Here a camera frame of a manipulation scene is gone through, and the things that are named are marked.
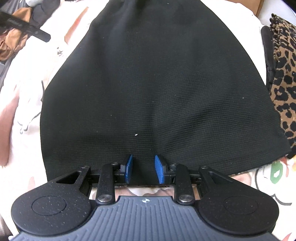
metal screw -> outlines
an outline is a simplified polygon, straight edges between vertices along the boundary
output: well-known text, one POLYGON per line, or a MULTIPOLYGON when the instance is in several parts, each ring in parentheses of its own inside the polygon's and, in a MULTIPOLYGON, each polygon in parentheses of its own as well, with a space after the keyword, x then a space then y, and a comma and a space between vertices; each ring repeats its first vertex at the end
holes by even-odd
POLYGON ((112 199, 112 196, 109 194, 102 194, 98 197, 98 201, 100 202, 109 202, 111 201, 111 199, 112 199))
POLYGON ((191 195, 188 195, 188 194, 183 194, 183 195, 179 196, 179 200, 182 203, 188 203, 188 202, 191 202, 193 200, 193 197, 191 195))

